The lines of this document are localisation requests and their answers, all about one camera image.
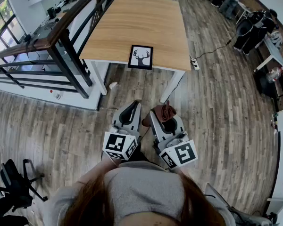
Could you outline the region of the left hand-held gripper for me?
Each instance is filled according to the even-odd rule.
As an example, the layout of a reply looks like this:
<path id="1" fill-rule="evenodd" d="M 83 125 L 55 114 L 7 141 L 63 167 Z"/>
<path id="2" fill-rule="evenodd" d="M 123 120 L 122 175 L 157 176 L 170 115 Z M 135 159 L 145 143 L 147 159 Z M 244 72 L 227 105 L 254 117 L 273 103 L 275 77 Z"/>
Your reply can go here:
<path id="1" fill-rule="evenodd" d="M 112 124 L 104 134 L 102 145 L 102 150 L 108 157 L 129 161 L 137 156 L 141 151 L 140 119 L 139 101 L 126 103 L 114 113 Z"/>

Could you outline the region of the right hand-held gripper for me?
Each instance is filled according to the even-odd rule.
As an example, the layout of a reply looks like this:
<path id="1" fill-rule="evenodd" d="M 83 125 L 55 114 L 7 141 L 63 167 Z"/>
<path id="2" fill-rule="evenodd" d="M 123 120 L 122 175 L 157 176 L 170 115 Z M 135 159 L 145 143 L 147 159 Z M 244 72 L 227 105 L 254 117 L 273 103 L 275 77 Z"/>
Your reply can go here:
<path id="1" fill-rule="evenodd" d="M 174 123 L 172 130 L 174 136 L 166 139 L 166 134 L 156 114 L 150 111 L 152 132 L 159 142 L 156 147 L 156 152 L 170 170 L 182 167 L 198 159 L 194 141 L 189 139 L 181 117 L 174 116 L 172 121 Z"/>

